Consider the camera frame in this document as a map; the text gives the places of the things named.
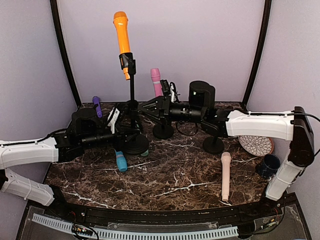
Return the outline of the black aluminium rail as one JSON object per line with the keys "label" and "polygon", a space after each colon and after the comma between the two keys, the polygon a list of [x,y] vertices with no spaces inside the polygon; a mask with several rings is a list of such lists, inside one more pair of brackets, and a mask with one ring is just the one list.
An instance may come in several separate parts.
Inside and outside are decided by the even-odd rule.
{"label": "black aluminium rail", "polygon": [[120,210],[68,203],[68,211],[66,213],[57,213],[53,209],[33,201],[29,201],[27,206],[39,208],[42,213],[49,216],[90,226],[106,226],[109,223],[179,225],[208,222],[217,222],[219,225],[244,225],[253,222],[259,217],[269,217],[275,213],[272,209],[269,213],[258,214],[258,207],[260,206],[258,201],[235,206],[182,211]]}

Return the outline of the black right corner post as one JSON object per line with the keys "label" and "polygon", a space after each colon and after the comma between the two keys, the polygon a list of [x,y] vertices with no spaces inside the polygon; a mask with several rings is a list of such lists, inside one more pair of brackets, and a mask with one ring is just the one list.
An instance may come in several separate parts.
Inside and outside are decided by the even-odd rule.
{"label": "black right corner post", "polygon": [[254,59],[253,59],[253,63],[252,63],[252,68],[250,71],[250,75],[248,78],[248,82],[246,85],[244,96],[241,101],[241,105],[243,108],[246,108],[249,103],[251,93],[253,91],[255,80],[257,77],[258,69],[260,66],[260,62],[261,62],[261,58],[262,58],[262,54],[263,54],[263,50],[264,50],[267,30],[268,30],[269,19],[270,19],[270,14],[271,14],[271,7],[272,7],[272,0],[265,0],[262,19],[261,19],[261,26],[260,26],[256,51],[255,51],[255,55],[254,55]]}

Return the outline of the orange toy microphone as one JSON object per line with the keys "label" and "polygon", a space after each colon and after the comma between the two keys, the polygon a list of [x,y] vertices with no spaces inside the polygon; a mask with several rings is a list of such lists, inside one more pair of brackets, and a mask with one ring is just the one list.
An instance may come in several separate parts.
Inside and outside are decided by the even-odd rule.
{"label": "orange toy microphone", "polygon": [[113,15],[113,24],[116,29],[119,45],[120,65],[126,80],[130,80],[129,57],[127,55],[131,53],[128,21],[127,14],[124,11],[118,11]]}

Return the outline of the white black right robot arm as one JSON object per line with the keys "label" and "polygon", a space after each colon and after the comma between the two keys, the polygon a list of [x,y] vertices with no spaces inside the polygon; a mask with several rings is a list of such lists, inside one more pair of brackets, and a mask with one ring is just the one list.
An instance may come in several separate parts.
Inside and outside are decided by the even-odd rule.
{"label": "white black right robot arm", "polygon": [[210,154],[224,150],[222,138],[255,136],[282,139],[290,142],[289,152],[275,177],[265,190],[265,197],[255,205],[255,213],[266,217],[294,179],[315,159],[314,134],[302,107],[284,112],[251,112],[215,108],[214,86],[196,80],[189,84],[187,103],[173,102],[175,94],[167,80],[161,80],[162,95],[138,105],[138,111],[158,123],[153,135],[168,139],[165,134],[172,122],[199,124],[209,136],[203,141],[203,149]]}

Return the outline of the white floral plate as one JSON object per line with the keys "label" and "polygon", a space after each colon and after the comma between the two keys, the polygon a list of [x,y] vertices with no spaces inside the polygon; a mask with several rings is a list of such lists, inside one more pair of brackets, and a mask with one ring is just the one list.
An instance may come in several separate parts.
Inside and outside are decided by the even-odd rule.
{"label": "white floral plate", "polygon": [[240,145],[250,154],[256,157],[264,157],[274,150],[271,138],[263,136],[241,135],[238,137]]}

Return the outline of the black left corner post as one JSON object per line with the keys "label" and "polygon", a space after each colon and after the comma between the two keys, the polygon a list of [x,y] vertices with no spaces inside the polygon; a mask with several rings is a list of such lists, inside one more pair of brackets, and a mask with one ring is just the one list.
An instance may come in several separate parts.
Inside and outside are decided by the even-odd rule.
{"label": "black left corner post", "polygon": [[82,105],[82,101],[76,86],[76,82],[73,76],[71,64],[69,61],[69,56],[67,53],[66,49],[66,44],[64,40],[64,35],[63,35],[63,30],[62,30],[62,25],[61,25],[61,20],[60,20],[60,14],[59,14],[59,9],[58,9],[58,1],[57,0],[50,0],[50,9],[51,9],[51,15],[52,15],[52,20],[53,20],[53,25],[54,25],[54,30],[55,30],[55,35],[58,43],[58,48],[60,52],[60,56],[62,59],[63,67],[66,73],[67,81],[69,88],[72,93],[73,100],[76,104],[76,107],[79,108]]}

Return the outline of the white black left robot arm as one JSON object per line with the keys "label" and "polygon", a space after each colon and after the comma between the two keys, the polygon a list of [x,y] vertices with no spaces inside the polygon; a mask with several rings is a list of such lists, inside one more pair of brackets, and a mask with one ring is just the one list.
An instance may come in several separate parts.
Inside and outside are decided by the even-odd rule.
{"label": "white black left robot arm", "polygon": [[23,177],[11,167],[33,163],[64,163],[83,155],[86,149],[112,144],[120,149],[139,134],[135,127],[121,126],[121,112],[113,108],[107,119],[99,118],[93,108],[82,108],[71,115],[67,128],[56,130],[41,139],[1,141],[0,190],[50,206],[60,218],[71,213],[60,189]]}

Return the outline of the blue toy microphone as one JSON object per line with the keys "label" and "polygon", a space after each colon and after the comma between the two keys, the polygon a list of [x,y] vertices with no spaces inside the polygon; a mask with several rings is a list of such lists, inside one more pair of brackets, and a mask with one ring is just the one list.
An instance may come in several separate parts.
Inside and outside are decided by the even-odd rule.
{"label": "blue toy microphone", "polygon": [[114,150],[114,152],[115,152],[116,164],[117,164],[118,170],[120,172],[126,172],[128,170],[128,164],[124,156],[124,153],[116,149]]}

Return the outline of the black stand with pink microphone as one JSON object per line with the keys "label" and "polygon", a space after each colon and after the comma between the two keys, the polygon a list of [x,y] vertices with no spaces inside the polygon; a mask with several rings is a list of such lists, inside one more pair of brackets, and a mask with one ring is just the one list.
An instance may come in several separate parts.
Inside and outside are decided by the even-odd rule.
{"label": "black stand with pink microphone", "polygon": [[152,129],[153,135],[158,139],[169,139],[174,134],[174,128],[171,124],[156,124]]}

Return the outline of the beige toy microphone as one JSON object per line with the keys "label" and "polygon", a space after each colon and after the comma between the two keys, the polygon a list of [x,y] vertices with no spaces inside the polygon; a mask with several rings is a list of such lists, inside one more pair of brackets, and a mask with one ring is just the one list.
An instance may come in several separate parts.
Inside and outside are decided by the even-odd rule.
{"label": "beige toy microphone", "polygon": [[229,152],[223,152],[220,160],[222,164],[221,198],[223,202],[227,202],[230,194],[231,154]]}

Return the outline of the black corner post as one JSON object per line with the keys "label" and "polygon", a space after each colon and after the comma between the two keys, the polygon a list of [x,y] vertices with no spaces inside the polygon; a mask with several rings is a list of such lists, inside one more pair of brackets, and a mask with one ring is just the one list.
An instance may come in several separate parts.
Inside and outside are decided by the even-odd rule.
{"label": "black corner post", "polygon": [[250,71],[250,75],[248,78],[248,82],[246,85],[244,96],[241,101],[241,105],[243,108],[246,108],[249,103],[251,93],[253,91],[255,80],[257,77],[258,69],[260,66],[260,62],[261,62],[261,58],[262,58],[262,54],[263,54],[263,50],[264,50],[267,30],[268,30],[269,19],[270,19],[270,14],[271,14],[271,7],[272,7],[272,0],[265,0],[262,19],[261,19],[261,26],[260,26],[256,51],[255,51],[255,55],[254,55],[254,59],[253,59],[253,63],[252,63],[252,68]]}
{"label": "black corner post", "polygon": [[69,88],[72,93],[73,100],[76,104],[76,107],[79,108],[82,105],[82,101],[76,86],[76,82],[73,76],[71,64],[69,61],[69,56],[67,53],[66,49],[66,44],[64,40],[64,35],[63,35],[63,30],[62,30],[62,25],[61,25],[61,20],[60,20],[60,14],[59,14],[59,9],[58,9],[58,1],[57,0],[50,0],[50,9],[51,9],[51,15],[52,15],[52,20],[53,20],[53,25],[54,25],[54,30],[55,30],[55,35],[58,43],[58,48],[60,52],[60,56],[62,59],[63,67],[66,73],[67,81]]}

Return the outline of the purple toy microphone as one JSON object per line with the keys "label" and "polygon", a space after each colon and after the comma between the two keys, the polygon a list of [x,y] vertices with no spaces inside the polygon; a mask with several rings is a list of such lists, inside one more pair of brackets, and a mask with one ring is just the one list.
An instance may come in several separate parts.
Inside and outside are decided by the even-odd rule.
{"label": "purple toy microphone", "polygon": [[96,115],[98,118],[102,118],[103,117],[103,113],[102,113],[102,109],[101,109],[101,104],[100,104],[100,98],[98,96],[94,96],[92,98],[92,102],[93,102],[93,107],[96,111]]}

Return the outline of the black stand with orange microphone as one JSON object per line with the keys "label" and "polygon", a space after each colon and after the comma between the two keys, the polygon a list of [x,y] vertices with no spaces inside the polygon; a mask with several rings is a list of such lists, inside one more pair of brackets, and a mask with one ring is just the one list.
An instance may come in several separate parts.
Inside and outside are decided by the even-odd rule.
{"label": "black stand with orange microphone", "polygon": [[134,134],[131,136],[136,136],[136,142],[134,145],[129,147],[123,147],[122,151],[125,154],[138,156],[144,153],[145,151],[149,150],[149,140],[145,135],[142,134],[143,126],[138,114],[138,102],[135,99],[135,74],[136,74],[136,60],[133,57],[132,53],[129,53],[126,56],[129,57],[128,59],[128,73],[130,76],[130,100],[127,101],[127,114],[130,119],[130,128],[132,129],[139,129],[140,134]]}

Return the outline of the pink toy microphone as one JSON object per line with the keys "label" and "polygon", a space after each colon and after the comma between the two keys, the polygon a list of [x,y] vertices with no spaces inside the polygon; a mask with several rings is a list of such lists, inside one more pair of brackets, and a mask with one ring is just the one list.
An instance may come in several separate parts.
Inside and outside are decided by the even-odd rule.
{"label": "pink toy microphone", "polygon": [[152,68],[150,70],[150,77],[154,87],[154,93],[156,97],[162,96],[162,86],[161,86],[161,73],[158,68]]}

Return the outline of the black stand for beige microphone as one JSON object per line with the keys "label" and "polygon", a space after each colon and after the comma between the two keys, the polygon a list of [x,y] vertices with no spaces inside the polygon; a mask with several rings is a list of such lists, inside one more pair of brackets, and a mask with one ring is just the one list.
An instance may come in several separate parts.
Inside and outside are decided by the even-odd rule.
{"label": "black stand for beige microphone", "polygon": [[205,152],[216,155],[222,153],[225,146],[217,136],[209,136],[204,139],[202,147]]}

